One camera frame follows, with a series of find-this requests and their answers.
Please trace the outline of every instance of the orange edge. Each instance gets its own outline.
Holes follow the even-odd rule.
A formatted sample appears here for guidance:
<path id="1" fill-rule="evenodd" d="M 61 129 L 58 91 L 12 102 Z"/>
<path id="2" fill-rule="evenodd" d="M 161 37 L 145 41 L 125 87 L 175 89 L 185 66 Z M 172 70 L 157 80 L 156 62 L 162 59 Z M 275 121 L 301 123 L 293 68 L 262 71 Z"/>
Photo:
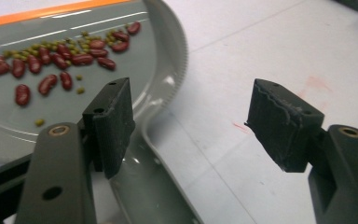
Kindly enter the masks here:
<path id="1" fill-rule="evenodd" d="M 19 12 L 10 15 L 0 16 L 0 25 L 16 21 L 26 21 L 38 17 L 60 14 L 90 7 L 101 7 L 116 3 L 129 2 L 130 0 L 89 0 L 87 2 L 73 3 L 57 7 L 46 7 L 31 11 Z"/>

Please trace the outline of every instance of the white surface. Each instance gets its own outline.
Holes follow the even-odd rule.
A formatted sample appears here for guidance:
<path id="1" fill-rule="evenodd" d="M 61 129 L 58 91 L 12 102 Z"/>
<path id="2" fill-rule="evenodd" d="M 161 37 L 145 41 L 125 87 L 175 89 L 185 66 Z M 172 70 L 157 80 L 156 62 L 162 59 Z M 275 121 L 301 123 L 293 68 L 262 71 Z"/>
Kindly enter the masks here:
<path id="1" fill-rule="evenodd" d="M 166 2 L 189 67 L 150 134 L 179 185 L 208 224 L 315 223 L 310 168 L 283 173 L 242 124 L 258 77 L 323 111 L 324 128 L 358 128 L 358 13 L 329 0 Z"/>

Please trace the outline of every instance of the gray plastic part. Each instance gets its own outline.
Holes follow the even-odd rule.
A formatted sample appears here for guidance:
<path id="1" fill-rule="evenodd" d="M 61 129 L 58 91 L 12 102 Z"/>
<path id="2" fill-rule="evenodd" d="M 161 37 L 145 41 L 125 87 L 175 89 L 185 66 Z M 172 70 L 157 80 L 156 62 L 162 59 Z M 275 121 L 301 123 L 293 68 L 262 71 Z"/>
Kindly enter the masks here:
<path id="1" fill-rule="evenodd" d="M 43 130 L 37 138 L 15 223 L 96 223 L 87 167 L 76 124 L 59 123 Z"/>
<path id="2" fill-rule="evenodd" d="M 324 151 L 334 179 L 312 169 L 310 193 L 318 224 L 358 224 L 358 129 L 332 125 Z"/>

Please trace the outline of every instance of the plate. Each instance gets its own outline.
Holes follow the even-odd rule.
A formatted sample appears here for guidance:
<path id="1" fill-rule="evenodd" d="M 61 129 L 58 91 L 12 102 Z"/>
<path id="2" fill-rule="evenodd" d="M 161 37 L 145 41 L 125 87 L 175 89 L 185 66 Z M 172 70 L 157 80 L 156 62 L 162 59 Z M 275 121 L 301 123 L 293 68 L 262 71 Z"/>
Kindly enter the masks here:
<path id="1" fill-rule="evenodd" d="M 130 48 L 119 54 L 108 50 L 108 57 L 117 63 L 117 69 L 112 72 L 96 62 L 71 66 L 67 72 L 72 77 L 81 75 L 83 79 L 74 79 L 70 91 L 65 91 L 59 82 L 48 96 L 37 92 L 38 83 L 45 76 L 61 72 L 54 64 L 43 66 L 38 75 L 27 71 L 20 79 L 11 74 L 0 76 L 0 162 L 31 153 L 43 127 L 58 122 L 78 122 L 99 90 L 118 78 L 130 78 L 134 119 L 139 127 L 146 125 L 180 87 L 187 59 L 183 29 L 172 11 L 158 0 L 129 1 L 0 25 L 2 54 L 4 50 L 26 49 L 41 41 L 67 37 L 77 40 L 82 38 L 82 31 L 105 36 L 112 29 L 124 30 L 125 24 L 134 21 L 139 21 L 142 28 L 131 37 Z M 26 107 L 14 102 L 14 90 L 19 84 L 28 85 L 32 92 Z M 84 87 L 85 92 L 77 94 L 78 87 Z M 36 127 L 36 119 L 44 119 L 45 125 Z"/>

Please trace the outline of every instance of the red mark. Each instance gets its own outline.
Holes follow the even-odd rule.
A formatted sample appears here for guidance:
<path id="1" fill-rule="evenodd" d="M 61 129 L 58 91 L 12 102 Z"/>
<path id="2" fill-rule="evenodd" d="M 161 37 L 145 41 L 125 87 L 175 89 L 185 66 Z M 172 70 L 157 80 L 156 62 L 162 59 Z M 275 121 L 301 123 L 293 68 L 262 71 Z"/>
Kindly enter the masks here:
<path id="1" fill-rule="evenodd" d="M 333 92 L 323 79 L 319 77 L 308 77 L 307 82 L 305 83 L 305 87 L 297 95 L 301 98 L 304 98 L 309 89 L 316 89 L 319 91 L 325 90 L 325 91 Z"/>
<path id="2" fill-rule="evenodd" d="M 304 88 L 297 94 L 300 98 L 306 98 L 306 95 L 312 95 L 313 98 L 317 98 L 316 101 L 319 102 L 320 110 L 324 111 L 328 103 L 325 101 L 326 97 L 328 97 L 333 91 L 326 84 L 326 82 L 320 77 L 308 77 Z"/>
<path id="3" fill-rule="evenodd" d="M 240 129 L 243 133 L 249 133 L 249 129 L 245 128 L 244 125 L 240 125 L 240 124 L 234 123 L 234 122 L 232 123 L 232 125 L 234 125 L 238 129 Z"/>

